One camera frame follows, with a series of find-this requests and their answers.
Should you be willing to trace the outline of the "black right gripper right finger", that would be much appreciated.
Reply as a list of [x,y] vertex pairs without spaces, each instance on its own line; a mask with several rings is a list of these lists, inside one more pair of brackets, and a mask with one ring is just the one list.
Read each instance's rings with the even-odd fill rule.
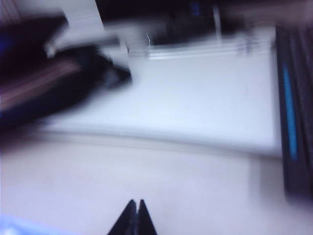
[[143,199],[140,200],[137,214],[137,234],[157,235],[154,224]]

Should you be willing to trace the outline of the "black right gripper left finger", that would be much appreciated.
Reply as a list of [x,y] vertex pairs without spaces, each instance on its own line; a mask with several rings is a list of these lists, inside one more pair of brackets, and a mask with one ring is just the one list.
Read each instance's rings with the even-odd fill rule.
[[136,202],[132,199],[127,203],[108,235],[133,235],[136,215]]

